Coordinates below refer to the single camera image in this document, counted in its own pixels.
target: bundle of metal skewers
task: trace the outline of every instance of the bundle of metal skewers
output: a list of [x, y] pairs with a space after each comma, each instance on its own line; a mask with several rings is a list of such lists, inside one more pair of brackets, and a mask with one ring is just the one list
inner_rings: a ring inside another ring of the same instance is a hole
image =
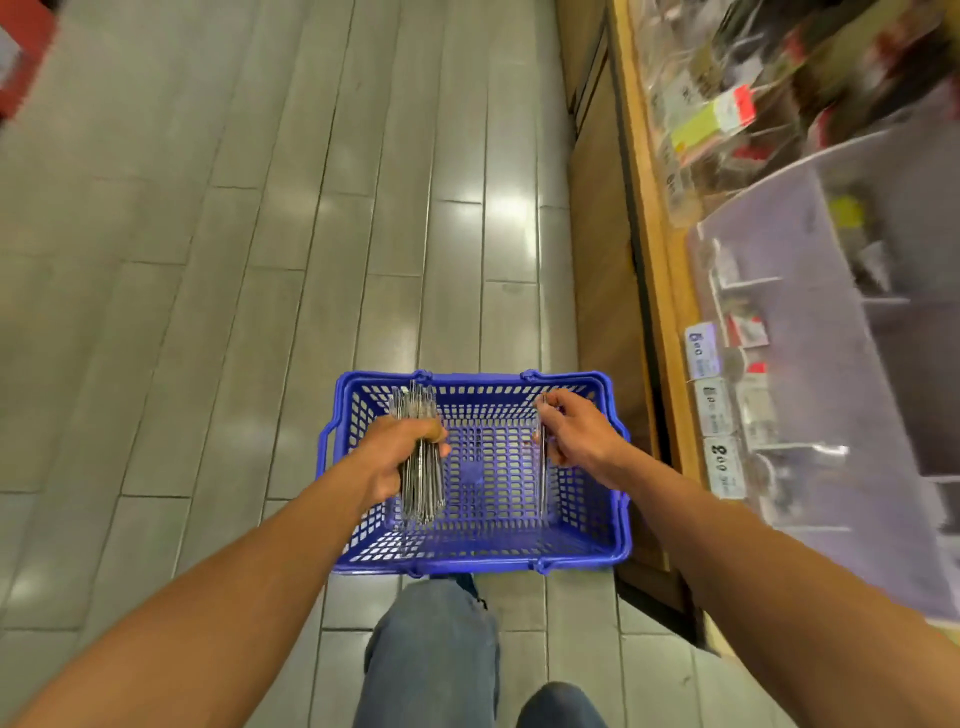
[[[437, 391], [415, 381], [411, 381], [407, 389], [394, 387], [390, 397], [390, 414], [398, 419], [436, 418]], [[436, 443], [419, 440], [413, 453], [400, 466], [400, 501], [403, 505], [403, 521], [407, 525], [431, 523], [444, 511], [444, 470], [440, 461], [440, 446]]]
[[540, 423], [540, 441], [538, 445], [540, 446], [540, 466], [539, 477], [537, 478], [537, 516], [542, 520], [546, 520], [550, 515], [550, 481], [549, 481], [549, 471], [548, 471], [548, 455], [547, 455], [547, 429], [546, 425], [543, 422]]

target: leg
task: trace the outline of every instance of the leg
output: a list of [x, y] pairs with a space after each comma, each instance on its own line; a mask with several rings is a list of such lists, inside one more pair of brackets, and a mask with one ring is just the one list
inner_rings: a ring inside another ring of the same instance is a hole
[[516, 728], [607, 728], [607, 724], [580, 688], [547, 683], [527, 700]]
[[451, 580], [404, 589], [373, 630], [354, 728], [492, 728], [496, 621]]

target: basket handle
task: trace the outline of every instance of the basket handle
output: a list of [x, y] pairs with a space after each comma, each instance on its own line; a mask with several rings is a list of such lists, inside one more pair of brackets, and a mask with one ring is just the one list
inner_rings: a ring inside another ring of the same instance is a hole
[[326, 472], [326, 441], [330, 439], [330, 433], [339, 425], [340, 417], [335, 417], [320, 432], [320, 439], [317, 442], [317, 477]]

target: yellow label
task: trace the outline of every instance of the yellow label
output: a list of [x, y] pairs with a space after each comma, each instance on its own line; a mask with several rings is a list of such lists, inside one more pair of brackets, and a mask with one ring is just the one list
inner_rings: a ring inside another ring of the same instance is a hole
[[830, 200], [830, 217], [841, 230], [862, 228], [866, 219], [863, 205], [853, 195], [841, 195]]

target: plastic basket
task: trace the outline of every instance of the plastic basket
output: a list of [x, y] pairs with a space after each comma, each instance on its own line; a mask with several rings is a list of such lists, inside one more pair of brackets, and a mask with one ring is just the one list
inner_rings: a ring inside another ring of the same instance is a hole
[[392, 387], [411, 379], [437, 388], [452, 452], [444, 461], [443, 514], [426, 526], [404, 526], [399, 498], [374, 506], [353, 531], [334, 567], [340, 573], [594, 569], [630, 553], [629, 500], [579, 468], [548, 466], [550, 506], [539, 518], [539, 453], [534, 399], [558, 387], [591, 399], [616, 430], [610, 380], [597, 372], [543, 375], [412, 375], [348, 372], [337, 381], [333, 419], [320, 436], [317, 474], [335, 431], [333, 462], [356, 447], [370, 423], [387, 413]]

